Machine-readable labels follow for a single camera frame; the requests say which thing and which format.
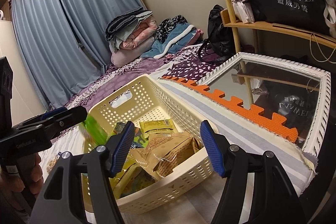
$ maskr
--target pink quilt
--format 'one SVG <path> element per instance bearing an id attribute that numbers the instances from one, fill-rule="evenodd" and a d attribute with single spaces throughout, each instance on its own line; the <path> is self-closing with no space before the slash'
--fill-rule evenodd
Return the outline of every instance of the pink quilt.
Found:
<path id="1" fill-rule="evenodd" d="M 120 48 L 131 50 L 139 46 L 146 39 L 155 34 L 158 25 L 154 17 L 150 16 L 142 21 L 139 26 L 129 35 L 126 41 L 120 44 Z"/>

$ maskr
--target white fleece trim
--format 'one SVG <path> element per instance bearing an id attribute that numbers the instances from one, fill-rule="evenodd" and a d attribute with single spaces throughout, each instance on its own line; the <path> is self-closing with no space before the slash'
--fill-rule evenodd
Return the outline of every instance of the white fleece trim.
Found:
<path id="1" fill-rule="evenodd" d="M 161 57 L 164 57 L 167 54 L 167 52 L 169 51 L 170 47 L 173 44 L 177 43 L 180 39 L 182 39 L 183 37 L 185 37 L 188 33 L 190 33 L 193 28 L 195 28 L 194 25 L 189 25 L 187 27 L 187 29 L 185 29 L 181 34 L 179 34 L 177 37 L 173 38 L 172 40 L 170 40 L 168 42 L 168 44 L 166 45 L 163 53 L 154 56 L 154 58 L 155 59 L 160 59 Z"/>

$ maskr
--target clothes pile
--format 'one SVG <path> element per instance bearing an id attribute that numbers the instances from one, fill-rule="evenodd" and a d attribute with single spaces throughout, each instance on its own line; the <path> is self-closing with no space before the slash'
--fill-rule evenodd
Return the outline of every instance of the clothes pile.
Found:
<path id="1" fill-rule="evenodd" d="M 107 26 L 111 62 L 122 67 L 151 49 L 158 25 L 152 11 L 138 7 L 114 18 Z"/>
<path id="2" fill-rule="evenodd" d="M 178 15 L 165 19 L 157 28 L 152 48 L 141 55 L 142 59 L 159 59 L 166 54 L 175 54 L 186 46 L 193 45 L 203 34 L 187 20 Z"/>

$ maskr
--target hand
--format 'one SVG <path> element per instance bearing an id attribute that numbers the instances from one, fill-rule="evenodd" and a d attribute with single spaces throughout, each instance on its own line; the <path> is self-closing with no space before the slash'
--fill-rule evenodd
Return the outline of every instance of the hand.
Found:
<path id="1" fill-rule="evenodd" d="M 31 171 L 31 179 L 34 181 L 29 185 L 29 190 L 37 198 L 43 187 L 43 177 L 42 168 L 39 166 L 41 162 L 41 157 L 38 153 L 35 154 L 35 167 Z M 9 204 L 17 209 L 18 211 L 23 210 L 18 201 L 15 199 L 13 192 L 22 192 L 24 189 L 24 184 L 21 178 L 12 177 L 4 173 L 2 170 L 0 172 L 0 190 L 2 191 L 4 197 L 9 202 Z"/>

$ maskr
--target orange foam mat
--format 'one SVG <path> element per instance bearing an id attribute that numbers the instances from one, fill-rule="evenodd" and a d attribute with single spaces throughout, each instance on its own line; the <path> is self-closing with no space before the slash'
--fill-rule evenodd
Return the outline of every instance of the orange foam mat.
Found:
<path id="1" fill-rule="evenodd" d="M 216 103 L 226 107 L 227 109 L 241 115 L 242 117 L 250 120 L 251 122 L 272 131 L 283 138 L 294 143 L 298 137 L 298 131 L 296 128 L 287 128 L 284 126 L 286 122 L 286 117 L 273 113 L 272 119 L 268 119 L 262 116 L 264 109 L 257 105 L 251 105 L 250 109 L 245 109 L 242 107 L 243 100 L 235 96 L 231 97 L 231 100 L 225 100 L 225 93 L 221 90 L 215 89 L 213 93 L 208 92 L 210 90 L 208 85 L 197 85 L 193 80 L 187 80 L 186 78 L 178 78 L 172 76 L 163 76 L 163 79 L 176 81 L 190 89 L 193 89 L 204 96 L 210 98 Z"/>

